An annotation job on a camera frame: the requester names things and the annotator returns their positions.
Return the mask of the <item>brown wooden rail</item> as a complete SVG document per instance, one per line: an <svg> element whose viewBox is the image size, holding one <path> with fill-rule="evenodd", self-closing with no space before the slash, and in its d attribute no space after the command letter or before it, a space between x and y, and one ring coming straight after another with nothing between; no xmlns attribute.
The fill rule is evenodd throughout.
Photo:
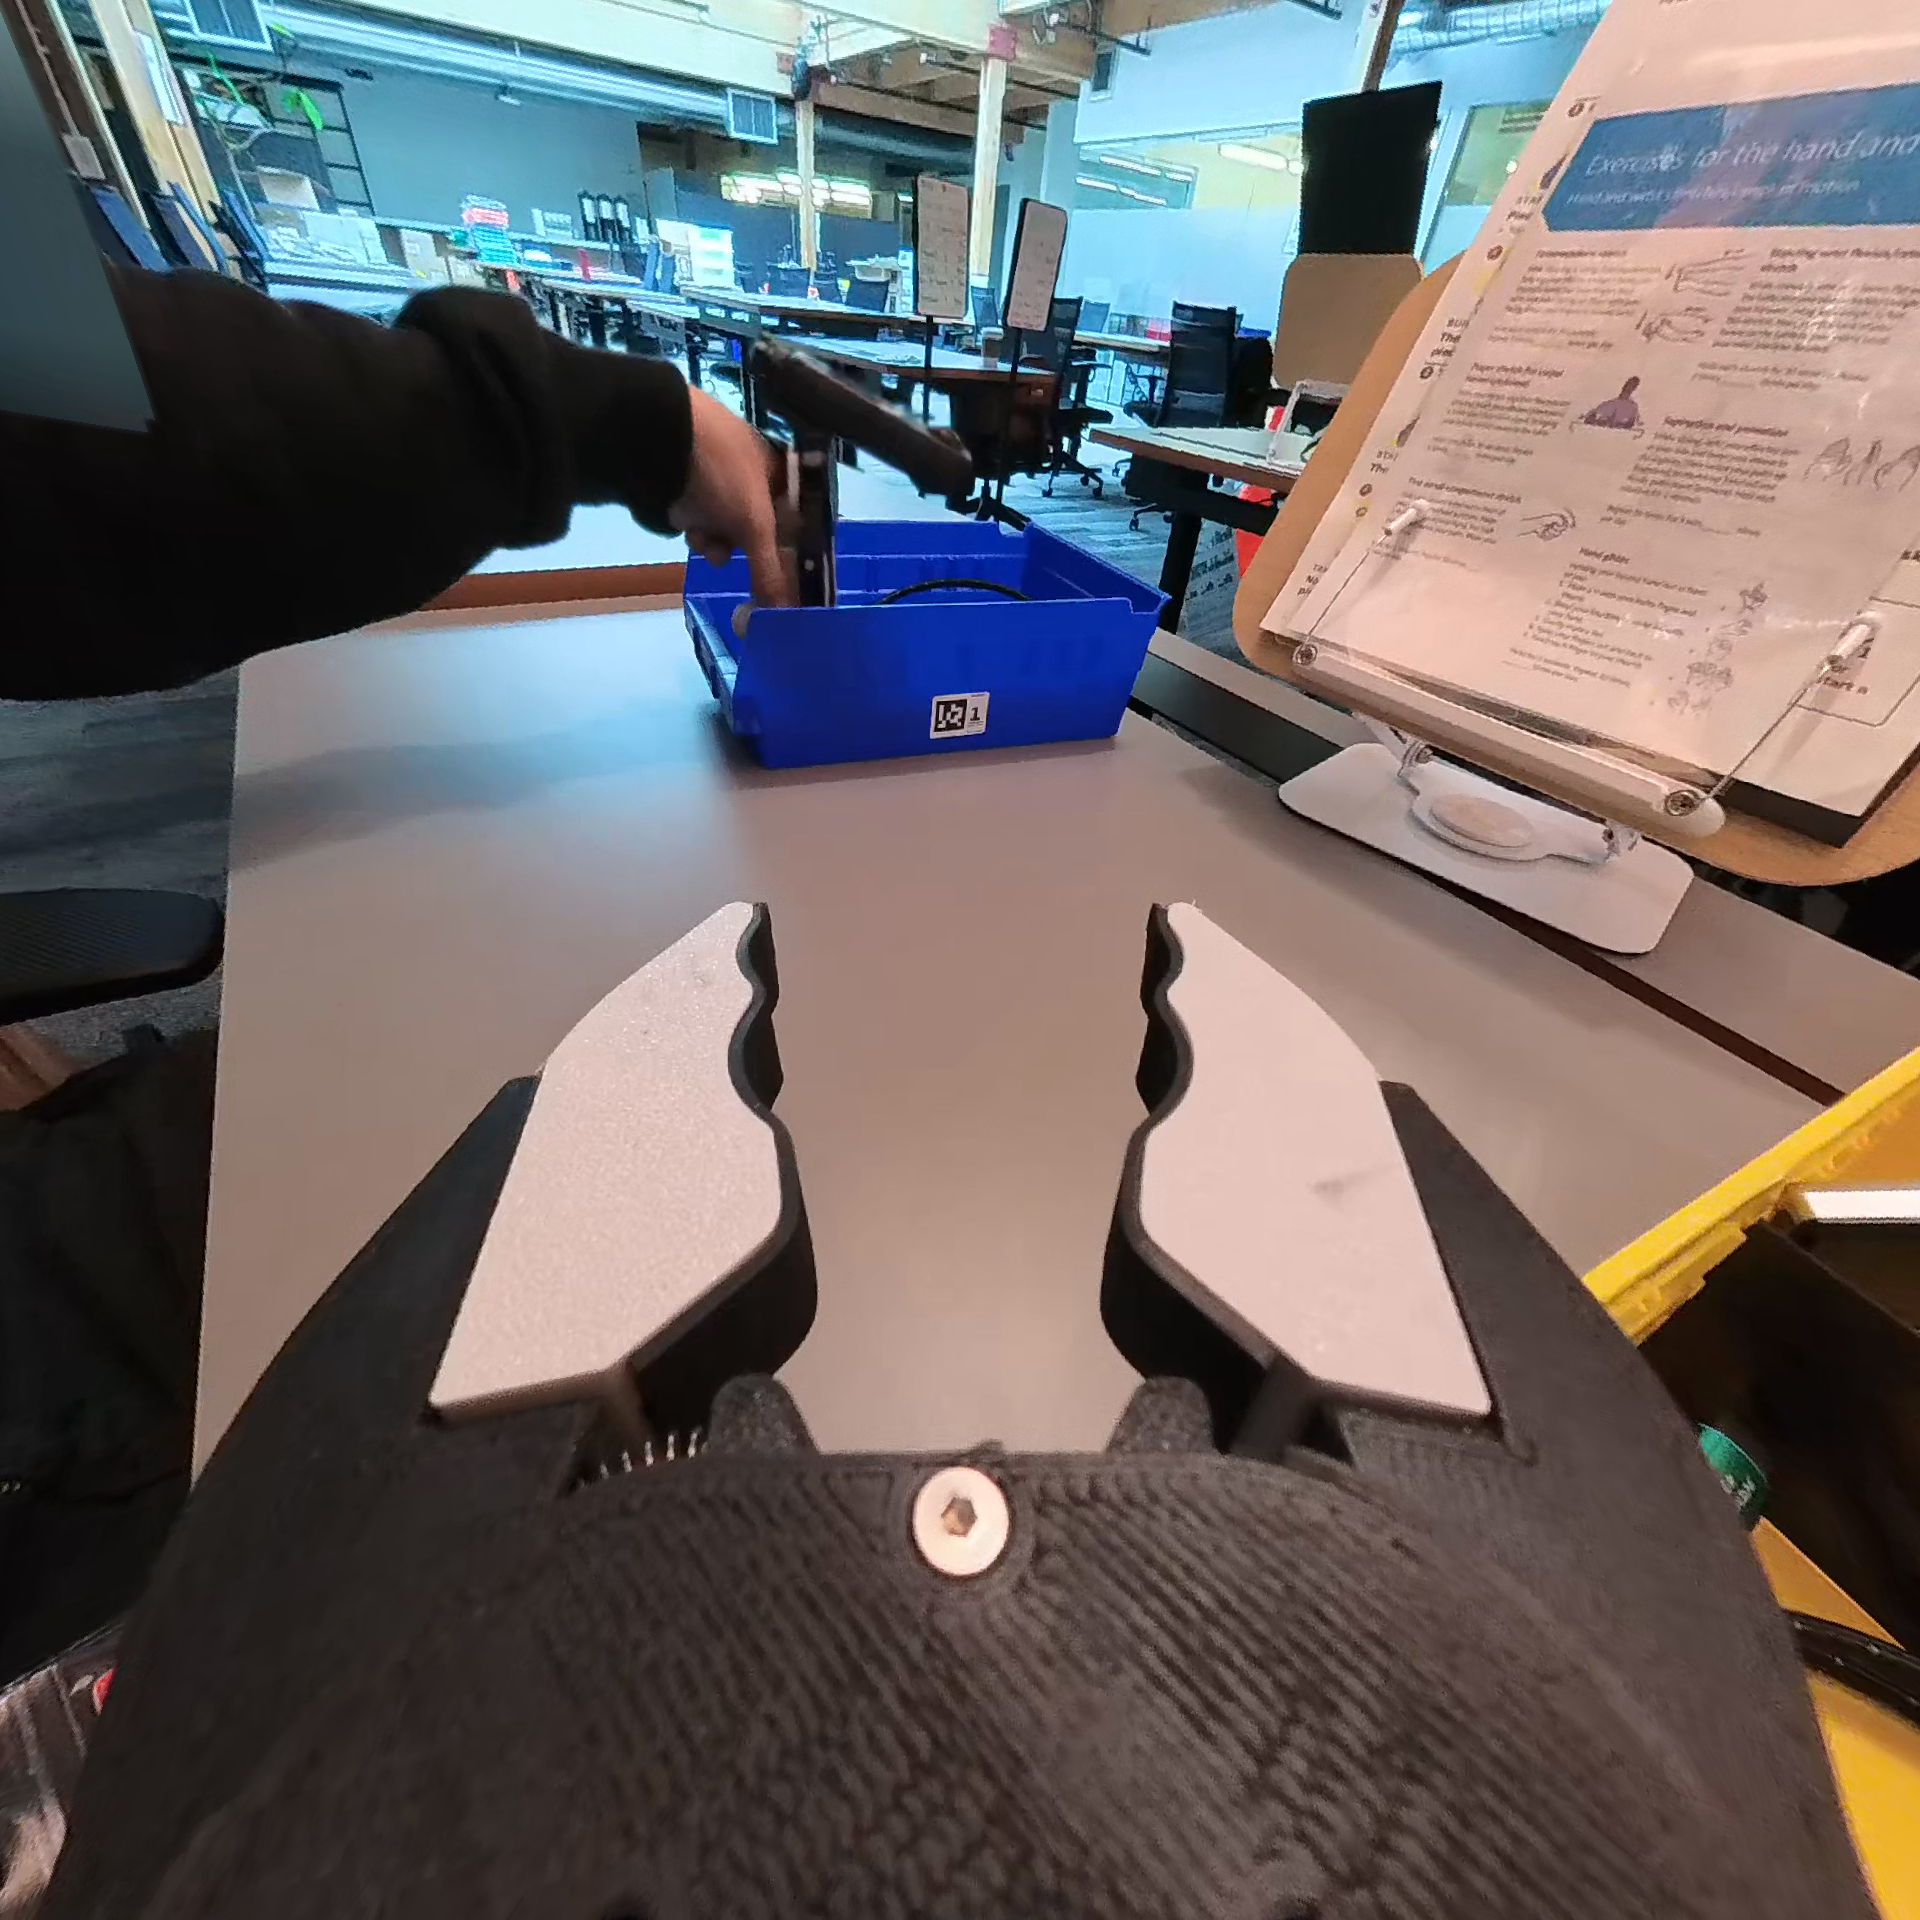
<svg viewBox="0 0 1920 1920"><path fill-rule="evenodd" d="M683 561L466 573L424 611L523 611L611 599L679 599Z"/></svg>

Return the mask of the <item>person's left forearm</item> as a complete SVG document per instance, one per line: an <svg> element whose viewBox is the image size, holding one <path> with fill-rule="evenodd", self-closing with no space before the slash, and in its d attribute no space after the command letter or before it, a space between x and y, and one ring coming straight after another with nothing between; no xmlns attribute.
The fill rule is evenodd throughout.
<svg viewBox="0 0 1920 1920"><path fill-rule="evenodd" d="M668 531L695 462L672 363L439 286L393 324L107 263L153 424L4 416L4 702L172 691L412 615L576 508Z"/></svg>

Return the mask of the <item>wooden document stand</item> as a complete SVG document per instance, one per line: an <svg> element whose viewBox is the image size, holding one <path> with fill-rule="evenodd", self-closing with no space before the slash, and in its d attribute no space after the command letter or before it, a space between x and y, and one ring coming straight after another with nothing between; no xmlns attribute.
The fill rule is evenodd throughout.
<svg viewBox="0 0 1920 1920"><path fill-rule="evenodd" d="M1405 366L1424 363L1431 313L1450 305L1458 263L1477 260L1489 214L1454 267L1428 275L1393 313L1241 584L1244 657L1344 706L1363 729L1359 744L1286 779L1283 805L1611 954L1660 943L1695 878L1691 863L1798 886L1912 863L1893 794L1916 771L1916 534L1783 733L1729 779L1599 752L1561 729L1523 729L1500 706L1458 706L1428 683L1351 660L1309 664L1309 645L1263 637L1267 607L1298 561L1321 550L1321 523L1370 447L1382 401Z"/></svg>

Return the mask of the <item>dark office chair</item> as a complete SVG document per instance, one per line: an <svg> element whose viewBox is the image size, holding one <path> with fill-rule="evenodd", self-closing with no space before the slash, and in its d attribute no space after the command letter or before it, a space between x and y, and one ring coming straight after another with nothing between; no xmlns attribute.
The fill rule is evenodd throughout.
<svg viewBox="0 0 1920 1920"><path fill-rule="evenodd" d="M221 966L225 912L176 889L8 889L4 1027L176 992Z"/></svg>

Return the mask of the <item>black office chair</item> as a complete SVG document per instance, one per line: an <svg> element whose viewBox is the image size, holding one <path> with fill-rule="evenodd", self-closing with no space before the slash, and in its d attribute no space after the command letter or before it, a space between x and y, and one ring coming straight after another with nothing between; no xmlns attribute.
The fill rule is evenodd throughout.
<svg viewBox="0 0 1920 1920"><path fill-rule="evenodd" d="M1271 401L1267 336L1241 336L1233 305L1176 302L1160 397L1130 412L1157 431L1263 428Z"/></svg>

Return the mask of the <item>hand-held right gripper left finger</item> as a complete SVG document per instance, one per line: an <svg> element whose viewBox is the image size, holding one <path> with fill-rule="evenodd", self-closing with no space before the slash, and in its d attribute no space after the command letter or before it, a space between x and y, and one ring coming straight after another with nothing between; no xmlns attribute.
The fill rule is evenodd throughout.
<svg viewBox="0 0 1920 1920"><path fill-rule="evenodd" d="M588 1409L588 1447L702 1447L737 1378L817 1317L798 1153L775 1115L771 908L729 901L546 1057L428 1409Z"/></svg>

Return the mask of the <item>blue plastic bin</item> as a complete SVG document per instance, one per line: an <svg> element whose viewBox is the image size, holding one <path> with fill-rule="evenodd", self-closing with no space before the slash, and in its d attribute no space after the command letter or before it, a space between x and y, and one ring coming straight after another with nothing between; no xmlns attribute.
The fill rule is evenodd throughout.
<svg viewBox="0 0 1920 1920"><path fill-rule="evenodd" d="M748 607L748 569L691 557L683 622L725 729L760 767L832 767L1103 741L1134 695L1164 592L1031 523L977 519L1031 599L855 599L851 523L840 527L828 611Z"/></svg>

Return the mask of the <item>brown office table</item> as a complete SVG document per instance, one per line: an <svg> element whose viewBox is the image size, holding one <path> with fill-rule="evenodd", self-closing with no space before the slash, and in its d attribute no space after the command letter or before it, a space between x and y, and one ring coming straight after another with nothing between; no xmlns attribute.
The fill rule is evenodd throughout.
<svg viewBox="0 0 1920 1920"><path fill-rule="evenodd" d="M1160 626L1176 634L1202 531L1229 527L1260 542L1321 431L1103 424L1088 439L1126 454L1130 496L1168 515Z"/></svg>

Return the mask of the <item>brown cardboard sheet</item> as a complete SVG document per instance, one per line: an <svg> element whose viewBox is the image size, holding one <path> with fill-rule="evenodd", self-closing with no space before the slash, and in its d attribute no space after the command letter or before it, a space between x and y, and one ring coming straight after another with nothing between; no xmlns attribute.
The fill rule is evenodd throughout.
<svg viewBox="0 0 1920 1920"><path fill-rule="evenodd" d="M1275 389L1347 386L1420 279L1412 252L1298 252L1283 275L1271 336Z"/></svg>

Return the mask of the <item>yellow plastic bin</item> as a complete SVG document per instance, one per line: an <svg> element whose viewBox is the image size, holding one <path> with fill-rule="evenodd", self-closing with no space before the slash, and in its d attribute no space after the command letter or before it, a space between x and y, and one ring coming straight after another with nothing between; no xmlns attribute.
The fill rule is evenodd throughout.
<svg viewBox="0 0 1920 1920"><path fill-rule="evenodd" d="M1588 1271L1706 1428L1882 1916L1916 1916L1916 1054Z"/></svg>

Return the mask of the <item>person's left hand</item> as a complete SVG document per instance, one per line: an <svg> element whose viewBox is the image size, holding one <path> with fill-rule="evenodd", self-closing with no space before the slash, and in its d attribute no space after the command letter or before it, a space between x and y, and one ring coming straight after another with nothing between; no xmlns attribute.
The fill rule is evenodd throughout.
<svg viewBox="0 0 1920 1920"><path fill-rule="evenodd" d="M798 603L798 500L790 450L702 389L687 389L691 462L668 527L721 569L741 561L760 607Z"/></svg>

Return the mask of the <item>white sign board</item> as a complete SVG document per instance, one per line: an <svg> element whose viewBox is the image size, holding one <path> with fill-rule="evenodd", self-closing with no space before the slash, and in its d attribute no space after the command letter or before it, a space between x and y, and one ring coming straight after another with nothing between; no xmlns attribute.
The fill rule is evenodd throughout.
<svg viewBox="0 0 1920 1920"><path fill-rule="evenodd" d="M1000 305L1004 332L1027 336L1050 328L1065 237L1069 237L1065 206L1042 198L1019 202L1012 271Z"/></svg>
<svg viewBox="0 0 1920 1920"><path fill-rule="evenodd" d="M970 187L943 176L912 183L912 313L931 324L970 317Z"/></svg>

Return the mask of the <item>black flat panel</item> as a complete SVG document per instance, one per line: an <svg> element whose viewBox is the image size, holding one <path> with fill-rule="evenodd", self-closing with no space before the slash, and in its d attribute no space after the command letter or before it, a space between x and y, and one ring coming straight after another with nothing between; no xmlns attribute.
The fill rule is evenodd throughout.
<svg viewBox="0 0 1920 1920"><path fill-rule="evenodd" d="M1412 256L1443 84L1309 99L1302 256Z"/></svg>

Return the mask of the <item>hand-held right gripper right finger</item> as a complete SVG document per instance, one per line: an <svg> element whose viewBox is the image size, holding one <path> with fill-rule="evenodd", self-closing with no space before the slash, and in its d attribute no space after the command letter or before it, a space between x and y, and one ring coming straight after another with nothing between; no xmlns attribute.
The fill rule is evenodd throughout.
<svg viewBox="0 0 1920 1920"><path fill-rule="evenodd" d="M1225 1454L1351 1412L1477 1431L1496 1397L1386 1088L1347 1031L1199 905L1153 905L1141 1122L1099 1317L1141 1378L1191 1382Z"/></svg>

